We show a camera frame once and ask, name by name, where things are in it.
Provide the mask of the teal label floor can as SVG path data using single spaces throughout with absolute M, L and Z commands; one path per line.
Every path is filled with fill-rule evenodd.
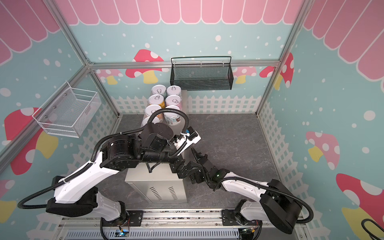
M 180 110 L 178 106 L 174 106 L 174 105 L 167 106 L 166 109 Z M 181 117 L 178 114 L 166 112 L 164 113 L 164 117 L 165 117 L 166 123 L 169 126 L 176 126 L 181 123 Z

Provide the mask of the red label food can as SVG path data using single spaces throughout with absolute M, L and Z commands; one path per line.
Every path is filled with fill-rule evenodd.
M 159 105 L 149 105 L 145 108 L 145 116 L 146 118 L 150 117 L 154 112 L 157 110 L 161 110 L 162 107 Z M 164 114 L 160 113 L 157 115 L 157 118 L 160 120 L 160 122 L 164 121 Z

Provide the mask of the white lid can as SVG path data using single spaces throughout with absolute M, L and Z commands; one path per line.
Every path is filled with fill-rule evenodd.
M 182 109 L 182 98 L 178 95 L 170 95 L 165 100 L 166 106 L 177 106 Z

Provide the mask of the yellow label food can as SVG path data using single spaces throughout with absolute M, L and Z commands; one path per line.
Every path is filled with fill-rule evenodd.
M 162 109 L 166 107 L 165 99 L 160 94 L 154 94 L 148 98 L 149 105 L 159 105 Z

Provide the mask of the teal brown label can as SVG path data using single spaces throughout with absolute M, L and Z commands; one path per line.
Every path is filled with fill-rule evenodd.
M 168 96 L 177 95 L 181 98 L 182 97 L 182 89 L 179 86 L 169 86 L 167 88 L 167 95 Z

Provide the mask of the teal label food can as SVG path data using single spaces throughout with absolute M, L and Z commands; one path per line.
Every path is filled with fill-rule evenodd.
M 167 88 L 164 85 L 155 85 L 151 89 L 151 95 L 167 96 Z

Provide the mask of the pink label food can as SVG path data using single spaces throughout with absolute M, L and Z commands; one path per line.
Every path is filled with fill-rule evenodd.
M 150 117 L 146 117 L 142 120 L 142 124 L 141 124 L 141 127 L 144 127 L 148 122 L 149 122 L 149 119 Z M 157 124 L 157 123 L 160 123 L 160 119 L 158 117 L 155 117 L 153 120 L 152 120 L 152 123 L 153 124 Z

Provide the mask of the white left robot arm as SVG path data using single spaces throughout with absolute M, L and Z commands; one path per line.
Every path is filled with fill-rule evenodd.
M 168 125 L 153 122 L 163 113 L 185 120 L 179 135 Z M 129 217 L 124 202 L 106 198 L 97 184 L 140 163 L 169 164 L 177 170 L 183 160 L 182 152 L 200 140 L 184 112 L 172 108 L 157 110 L 144 126 L 100 139 L 88 162 L 65 178 L 54 178 L 50 187 L 25 197 L 18 208 L 45 209 L 47 213 L 70 218 L 89 215 L 122 224 Z

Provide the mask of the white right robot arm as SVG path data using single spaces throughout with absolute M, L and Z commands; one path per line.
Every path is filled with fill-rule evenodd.
M 226 170 L 216 168 L 207 155 L 192 148 L 194 163 L 200 169 L 193 183 L 205 182 L 214 192 L 223 189 L 246 197 L 234 210 L 239 224 L 251 221 L 267 221 L 285 234 L 291 234 L 297 224 L 314 219 L 314 211 L 305 201 L 291 193 L 279 180 L 258 182 Z

